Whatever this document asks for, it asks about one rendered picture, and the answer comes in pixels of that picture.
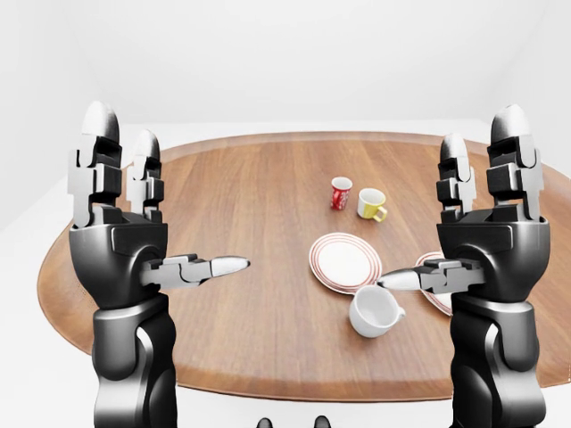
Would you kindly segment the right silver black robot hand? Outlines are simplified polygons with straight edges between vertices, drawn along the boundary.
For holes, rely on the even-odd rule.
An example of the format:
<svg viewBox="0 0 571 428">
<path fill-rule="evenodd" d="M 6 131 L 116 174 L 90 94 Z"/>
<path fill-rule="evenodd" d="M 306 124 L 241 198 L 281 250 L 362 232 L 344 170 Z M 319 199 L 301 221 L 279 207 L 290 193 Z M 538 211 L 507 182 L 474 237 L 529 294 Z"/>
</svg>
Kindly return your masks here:
<svg viewBox="0 0 571 428">
<path fill-rule="evenodd" d="M 482 300 L 526 300 L 546 270 L 550 225 L 540 214 L 542 163 L 523 109 L 511 104 L 492 121 L 488 192 L 494 205 L 475 210 L 476 175 L 463 138 L 443 139 L 436 183 L 442 259 L 394 270 L 378 285 L 397 291 L 464 293 Z"/>
</svg>

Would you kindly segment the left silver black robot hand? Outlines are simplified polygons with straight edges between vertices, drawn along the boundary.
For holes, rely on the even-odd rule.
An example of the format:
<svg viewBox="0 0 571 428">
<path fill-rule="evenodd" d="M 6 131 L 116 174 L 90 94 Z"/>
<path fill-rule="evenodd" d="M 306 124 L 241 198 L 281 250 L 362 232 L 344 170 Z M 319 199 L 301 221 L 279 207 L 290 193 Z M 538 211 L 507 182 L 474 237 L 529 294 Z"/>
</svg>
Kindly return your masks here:
<svg viewBox="0 0 571 428">
<path fill-rule="evenodd" d="M 244 257 L 167 257 L 168 225 L 157 137 L 144 130 L 131 166 L 121 169 L 120 127 L 110 106 L 87 109 L 79 147 L 70 152 L 73 197 L 70 253 L 76 275 L 100 309 L 151 299 L 160 289 L 196 287 L 248 268 Z"/>
</svg>

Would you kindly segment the red-ringed white plate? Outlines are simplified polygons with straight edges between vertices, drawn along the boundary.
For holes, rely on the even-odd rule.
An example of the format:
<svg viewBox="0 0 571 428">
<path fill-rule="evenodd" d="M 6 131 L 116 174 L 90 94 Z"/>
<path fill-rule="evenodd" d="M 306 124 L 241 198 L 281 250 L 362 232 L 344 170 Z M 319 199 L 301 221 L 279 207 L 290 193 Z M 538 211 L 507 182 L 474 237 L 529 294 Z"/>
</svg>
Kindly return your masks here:
<svg viewBox="0 0 571 428">
<path fill-rule="evenodd" d="M 327 288 L 354 294 L 382 274 L 377 251 L 365 240 L 346 233 L 322 235 L 310 247 L 310 268 Z"/>
<path fill-rule="evenodd" d="M 422 266 L 424 262 L 427 260 L 442 259 L 442 258 L 443 258 L 443 253 L 441 251 L 430 251 L 428 253 L 423 254 L 417 259 L 416 267 Z M 422 290 L 421 292 L 424 295 L 424 297 L 427 298 L 443 314 L 449 317 L 452 315 L 450 293 L 433 294 L 425 290 Z"/>
</svg>

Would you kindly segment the yellow and white mug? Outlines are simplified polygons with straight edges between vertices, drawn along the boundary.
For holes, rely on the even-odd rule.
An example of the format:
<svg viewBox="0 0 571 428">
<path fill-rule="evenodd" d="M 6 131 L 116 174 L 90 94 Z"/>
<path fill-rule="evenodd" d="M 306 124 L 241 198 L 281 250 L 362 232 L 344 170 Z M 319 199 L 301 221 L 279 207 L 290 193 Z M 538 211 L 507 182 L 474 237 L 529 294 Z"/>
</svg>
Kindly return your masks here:
<svg viewBox="0 0 571 428">
<path fill-rule="evenodd" d="M 387 216 L 385 201 L 386 196 L 382 191 L 375 188 L 363 188 L 359 192 L 357 213 L 361 218 L 383 222 Z"/>
</svg>

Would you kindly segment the red printed mug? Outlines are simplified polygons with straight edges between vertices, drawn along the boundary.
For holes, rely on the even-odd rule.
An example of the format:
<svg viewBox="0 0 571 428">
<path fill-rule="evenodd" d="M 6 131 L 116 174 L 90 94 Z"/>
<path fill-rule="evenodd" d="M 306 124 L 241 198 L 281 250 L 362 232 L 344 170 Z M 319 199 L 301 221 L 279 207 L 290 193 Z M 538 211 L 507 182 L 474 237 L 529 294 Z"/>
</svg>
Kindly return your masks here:
<svg viewBox="0 0 571 428">
<path fill-rule="evenodd" d="M 331 186 L 333 192 L 330 206 L 333 210 L 343 210 L 349 199 L 352 181 L 348 177 L 334 177 Z"/>
</svg>

